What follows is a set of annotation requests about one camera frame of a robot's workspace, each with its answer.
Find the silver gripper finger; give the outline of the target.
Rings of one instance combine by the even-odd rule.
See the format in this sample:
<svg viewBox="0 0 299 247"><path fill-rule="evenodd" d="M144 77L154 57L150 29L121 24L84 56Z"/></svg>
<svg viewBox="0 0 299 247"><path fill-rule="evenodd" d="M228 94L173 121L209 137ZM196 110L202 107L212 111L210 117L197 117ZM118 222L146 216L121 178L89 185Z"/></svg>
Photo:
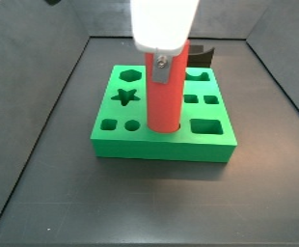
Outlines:
<svg viewBox="0 0 299 247"><path fill-rule="evenodd" d="M152 62L152 81L156 83L166 84L170 67L170 56L162 52L153 53Z"/></svg>

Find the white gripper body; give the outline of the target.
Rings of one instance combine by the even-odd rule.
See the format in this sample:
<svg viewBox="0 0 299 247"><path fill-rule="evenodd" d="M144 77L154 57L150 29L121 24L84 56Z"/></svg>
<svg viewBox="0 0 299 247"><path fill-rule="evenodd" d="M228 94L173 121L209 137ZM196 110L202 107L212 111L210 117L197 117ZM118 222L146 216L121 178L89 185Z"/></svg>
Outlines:
<svg viewBox="0 0 299 247"><path fill-rule="evenodd" d="M130 0L130 31L141 52L180 54L200 0Z"/></svg>

